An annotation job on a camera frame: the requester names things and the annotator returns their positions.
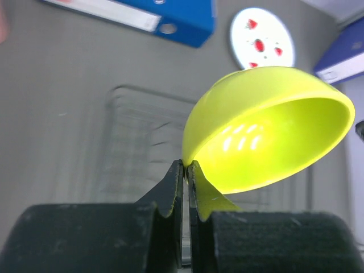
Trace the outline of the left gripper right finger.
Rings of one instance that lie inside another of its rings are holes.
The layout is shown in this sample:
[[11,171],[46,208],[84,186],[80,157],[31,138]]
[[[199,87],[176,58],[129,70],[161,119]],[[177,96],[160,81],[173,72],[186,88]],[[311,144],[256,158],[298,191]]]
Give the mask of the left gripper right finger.
[[362,272],[346,223],[321,212],[243,212],[205,178],[186,171],[193,272]]

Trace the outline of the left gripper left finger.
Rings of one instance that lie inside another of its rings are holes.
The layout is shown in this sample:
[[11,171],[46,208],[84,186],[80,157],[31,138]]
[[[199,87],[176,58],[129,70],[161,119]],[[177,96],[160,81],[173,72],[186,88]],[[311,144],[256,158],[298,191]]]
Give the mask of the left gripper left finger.
[[1,251],[2,272],[176,272],[181,267],[183,174],[175,160],[134,203],[27,208]]

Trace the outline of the yellow-green bowl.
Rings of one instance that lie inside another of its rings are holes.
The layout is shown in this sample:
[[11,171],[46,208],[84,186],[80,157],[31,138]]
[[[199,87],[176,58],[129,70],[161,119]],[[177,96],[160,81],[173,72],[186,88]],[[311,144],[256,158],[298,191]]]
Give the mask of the yellow-green bowl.
[[351,128],[352,101],[317,77],[260,67],[218,80],[185,124],[182,161],[223,194],[286,179],[320,160]]

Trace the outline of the white watermelon plate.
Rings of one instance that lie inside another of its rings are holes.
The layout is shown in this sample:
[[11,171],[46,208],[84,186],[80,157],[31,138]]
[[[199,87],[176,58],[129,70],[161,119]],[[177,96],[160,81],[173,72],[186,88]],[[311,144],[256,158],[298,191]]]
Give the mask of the white watermelon plate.
[[230,25],[230,45],[242,70],[295,66],[295,46],[288,28],[265,9],[249,7],[235,15]]

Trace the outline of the pink plastic cup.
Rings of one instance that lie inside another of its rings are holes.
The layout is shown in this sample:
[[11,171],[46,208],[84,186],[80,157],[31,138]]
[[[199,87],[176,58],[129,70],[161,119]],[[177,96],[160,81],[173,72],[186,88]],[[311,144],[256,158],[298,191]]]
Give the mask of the pink plastic cup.
[[6,14],[2,4],[0,5],[0,43],[3,43],[9,33],[9,27],[6,19]]

